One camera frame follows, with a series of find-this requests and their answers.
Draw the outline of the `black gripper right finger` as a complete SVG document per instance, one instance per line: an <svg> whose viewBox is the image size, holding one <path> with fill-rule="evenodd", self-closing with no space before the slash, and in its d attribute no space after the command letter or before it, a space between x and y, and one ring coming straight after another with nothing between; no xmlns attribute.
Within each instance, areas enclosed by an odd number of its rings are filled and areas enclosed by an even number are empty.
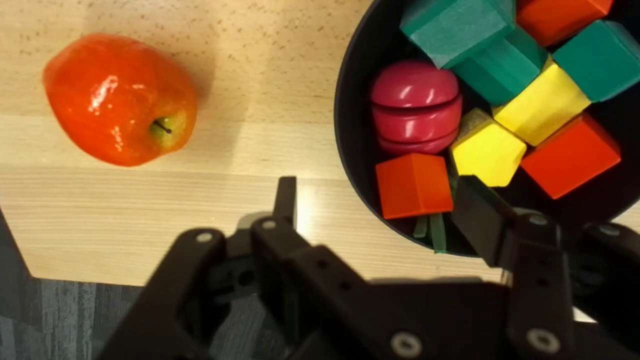
<svg viewBox="0 0 640 360"><path fill-rule="evenodd" d="M517 214L493 187L477 176L460 176L451 217L479 257L493 268L503 262L504 232Z"/></svg>

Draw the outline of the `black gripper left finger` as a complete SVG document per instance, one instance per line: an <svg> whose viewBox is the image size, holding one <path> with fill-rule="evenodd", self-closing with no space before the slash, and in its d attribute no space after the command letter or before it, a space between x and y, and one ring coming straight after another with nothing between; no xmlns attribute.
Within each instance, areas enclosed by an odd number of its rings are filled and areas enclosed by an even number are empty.
<svg viewBox="0 0 640 360"><path fill-rule="evenodd" d="M278 179L272 214L286 219L289 224L297 219L297 192L298 182L294 176L282 176Z"/></svg>

